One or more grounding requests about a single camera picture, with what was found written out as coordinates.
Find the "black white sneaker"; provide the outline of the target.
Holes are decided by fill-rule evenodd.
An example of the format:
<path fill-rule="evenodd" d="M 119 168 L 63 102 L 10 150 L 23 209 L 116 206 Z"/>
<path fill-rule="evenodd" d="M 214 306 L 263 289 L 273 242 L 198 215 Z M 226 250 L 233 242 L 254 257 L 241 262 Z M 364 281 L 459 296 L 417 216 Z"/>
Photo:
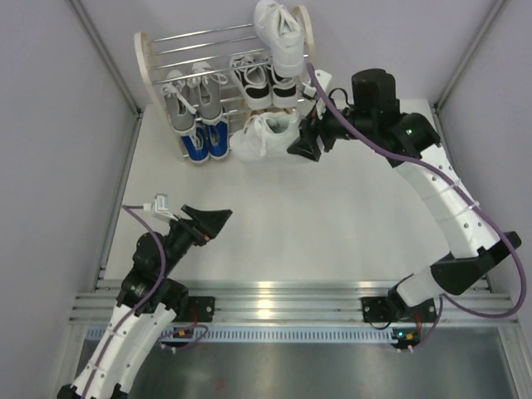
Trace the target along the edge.
<path fill-rule="evenodd" d="M 270 85 L 273 105 L 277 108 L 291 108 L 298 104 L 297 84 L 293 77 L 280 76 L 273 65 L 273 58 L 263 58 L 267 64 L 264 69 Z"/>
<path fill-rule="evenodd" d="M 229 62 L 230 76 L 251 110 L 270 107 L 273 97 L 264 65 L 254 54 L 233 56 Z"/>

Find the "blue canvas sneaker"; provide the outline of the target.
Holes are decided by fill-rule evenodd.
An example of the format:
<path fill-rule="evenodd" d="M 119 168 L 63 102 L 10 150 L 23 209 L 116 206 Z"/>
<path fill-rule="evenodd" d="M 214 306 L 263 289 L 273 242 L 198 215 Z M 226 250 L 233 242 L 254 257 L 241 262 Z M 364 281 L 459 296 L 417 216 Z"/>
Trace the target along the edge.
<path fill-rule="evenodd" d="M 181 136 L 181 141 L 192 163 L 201 164 L 207 161 L 209 158 L 209 145 L 202 124 L 195 124 L 189 132 Z"/>
<path fill-rule="evenodd" d="M 229 154 L 229 123 L 222 118 L 216 125 L 207 125 L 209 154 L 215 160 L 222 160 Z"/>

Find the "grey canvas sneaker back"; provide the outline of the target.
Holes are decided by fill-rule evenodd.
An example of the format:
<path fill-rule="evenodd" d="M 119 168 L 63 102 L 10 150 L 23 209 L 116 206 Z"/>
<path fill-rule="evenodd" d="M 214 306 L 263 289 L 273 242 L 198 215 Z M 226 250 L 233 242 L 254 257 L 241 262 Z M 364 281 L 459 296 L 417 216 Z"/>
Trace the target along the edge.
<path fill-rule="evenodd" d="M 190 88 L 186 80 L 175 81 L 182 77 L 179 70 L 171 70 L 166 78 L 170 82 L 160 87 L 170 118 L 170 124 L 179 135 L 188 135 L 195 128 L 196 109 L 190 103 Z"/>

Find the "grey canvas sneaker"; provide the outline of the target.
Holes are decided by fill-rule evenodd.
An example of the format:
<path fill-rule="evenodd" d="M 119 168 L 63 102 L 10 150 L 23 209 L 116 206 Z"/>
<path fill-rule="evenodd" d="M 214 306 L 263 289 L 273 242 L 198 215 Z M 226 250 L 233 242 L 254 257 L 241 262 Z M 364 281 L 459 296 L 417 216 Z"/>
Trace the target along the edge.
<path fill-rule="evenodd" d="M 170 82 L 160 87 L 170 118 L 170 124 L 179 135 L 188 135 L 195 128 L 196 109 L 190 103 L 190 88 L 186 80 L 175 81 L 182 77 L 179 70 L 171 70 L 166 78 Z"/>
<path fill-rule="evenodd" d="M 228 83 L 225 74 L 213 70 L 208 62 L 193 63 L 191 72 L 194 76 L 187 82 L 198 101 L 199 116 L 206 125 L 216 125 L 222 119 L 224 111 L 220 92 L 221 86 Z"/>

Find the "grey canvas sneaker front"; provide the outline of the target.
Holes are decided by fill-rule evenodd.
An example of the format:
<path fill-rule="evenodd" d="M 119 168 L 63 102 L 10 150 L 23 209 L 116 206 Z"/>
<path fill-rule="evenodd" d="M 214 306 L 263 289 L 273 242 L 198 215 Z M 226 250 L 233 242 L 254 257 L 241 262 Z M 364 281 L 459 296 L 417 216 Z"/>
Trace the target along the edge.
<path fill-rule="evenodd" d="M 213 70 L 208 62 L 193 63 L 191 72 L 194 76 L 187 82 L 198 101 L 199 116 L 206 125 L 216 125 L 222 119 L 224 111 L 220 92 L 221 86 L 228 83 L 225 74 Z"/>

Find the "beige lace sneaker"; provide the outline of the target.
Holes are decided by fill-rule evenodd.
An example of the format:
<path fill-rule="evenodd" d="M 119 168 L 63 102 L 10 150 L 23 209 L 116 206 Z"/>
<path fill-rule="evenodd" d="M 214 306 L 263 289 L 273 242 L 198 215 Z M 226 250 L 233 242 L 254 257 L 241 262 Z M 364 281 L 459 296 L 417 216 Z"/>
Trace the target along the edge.
<path fill-rule="evenodd" d="M 297 108 L 293 108 L 293 107 L 290 107 L 290 108 L 269 107 L 269 108 L 266 109 L 266 112 L 269 112 L 269 113 L 283 113 L 283 114 L 287 114 L 287 115 L 297 115 L 298 114 L 298 109 Z"/>

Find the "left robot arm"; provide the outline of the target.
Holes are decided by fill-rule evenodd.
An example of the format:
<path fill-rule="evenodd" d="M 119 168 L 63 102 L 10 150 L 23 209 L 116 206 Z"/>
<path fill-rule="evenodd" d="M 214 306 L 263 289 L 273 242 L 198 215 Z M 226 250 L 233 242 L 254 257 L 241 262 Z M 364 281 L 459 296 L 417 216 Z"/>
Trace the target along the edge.
<path fill-rule="evenodd" d="M 233 213 L 230 209 L 199 210 L 183 205 L 184 215 L 178 216 L 157 203 L 126 205 L 123 209 L 146 232 L 135 244 L 132 268 L 122 280 L 103 336 L 80 374 L 60 388 L 60 398 L 129 396 L 163 331 L 190 310 L 189 289 L 171 279 L 171 271 L 191 248 L 215 239 Z M 137 214 L 141 209 L 166 220 L 168 232 L 154 231 Z"/>

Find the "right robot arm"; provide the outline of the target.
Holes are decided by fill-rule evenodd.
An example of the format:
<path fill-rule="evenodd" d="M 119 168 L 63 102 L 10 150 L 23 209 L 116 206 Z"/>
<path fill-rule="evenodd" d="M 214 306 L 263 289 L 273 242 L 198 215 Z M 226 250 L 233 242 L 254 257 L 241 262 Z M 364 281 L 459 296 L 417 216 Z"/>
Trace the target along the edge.
<path fill-rule="evenodd" d="M 352 76 L 354 102 L 340 109 L 326 91 L 328 75 L 307 65 L 310 80 L 303 90 L 313 109 L 299 125 L 299 138 L 289 153 L 319 160 L 338 140 L 359 140 L 415 190 L 436 221 L 449 253 L 388 291 L 389 313 L 405 321 L 428 299 L 452 301 L 507 258 L 520 276 L 516 308 L 526 297 L 527 281 L 517 254 L 515 232 L 505 233 L 471 198 L 448 159 L 441 138 L 420 113 L 401 110 L 396 81 L 383 69 L 367 69 Z"/>

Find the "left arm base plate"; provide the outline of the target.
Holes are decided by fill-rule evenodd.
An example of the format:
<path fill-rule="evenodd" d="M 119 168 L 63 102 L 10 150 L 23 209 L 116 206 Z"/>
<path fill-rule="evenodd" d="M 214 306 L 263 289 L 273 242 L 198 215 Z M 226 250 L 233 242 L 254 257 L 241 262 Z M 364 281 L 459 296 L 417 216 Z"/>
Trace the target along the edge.
<path fill-rule="evenodd" d="M 185 323 L 211 323 L 215 311 L 215 297 L 191 296 L 185 307 L 182 321 Z"/>

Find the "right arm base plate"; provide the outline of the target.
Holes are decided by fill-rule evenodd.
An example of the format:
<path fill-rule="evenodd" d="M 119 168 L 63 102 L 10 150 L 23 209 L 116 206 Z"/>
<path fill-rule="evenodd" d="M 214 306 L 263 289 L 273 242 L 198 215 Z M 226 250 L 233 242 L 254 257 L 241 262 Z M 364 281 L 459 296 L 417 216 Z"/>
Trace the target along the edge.
<path fill-rule="evenodd" d="M 408 307 L 400 298 L 388 296 L 363 297 L 361 299 L 364 323 L 373 325 L 392 323 L 433 323 L 437 306 L 433 299 L 414 307 Z"/>

